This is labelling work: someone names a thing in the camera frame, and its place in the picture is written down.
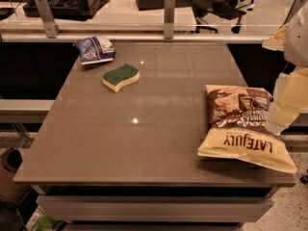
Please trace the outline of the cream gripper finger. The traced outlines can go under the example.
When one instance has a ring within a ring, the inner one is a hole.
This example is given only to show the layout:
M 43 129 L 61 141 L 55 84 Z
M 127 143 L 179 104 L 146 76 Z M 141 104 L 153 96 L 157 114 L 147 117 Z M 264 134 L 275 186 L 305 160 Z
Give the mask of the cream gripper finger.
M 262 47 L 272 51 L 283 51 L 288 26 L 289 24 L 281 26 L 277 32 L 262 43 Z
M 265 127 L 272 133 L 281 133 L 308 108 L 308 67 L 298 66 L 290 74 L 280 73 L 269 105 Z

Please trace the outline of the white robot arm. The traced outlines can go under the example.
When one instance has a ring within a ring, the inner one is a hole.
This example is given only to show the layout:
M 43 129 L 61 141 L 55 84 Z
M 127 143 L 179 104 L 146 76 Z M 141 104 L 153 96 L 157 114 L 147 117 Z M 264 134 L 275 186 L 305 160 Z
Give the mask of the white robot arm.
M 295 65 L 290 74 L 276 79 L 273 102 L 269 105 L 266 129 L 280 134 L 308 108 L 308 10 L 300 9 L 285 31 L 284 58 Z

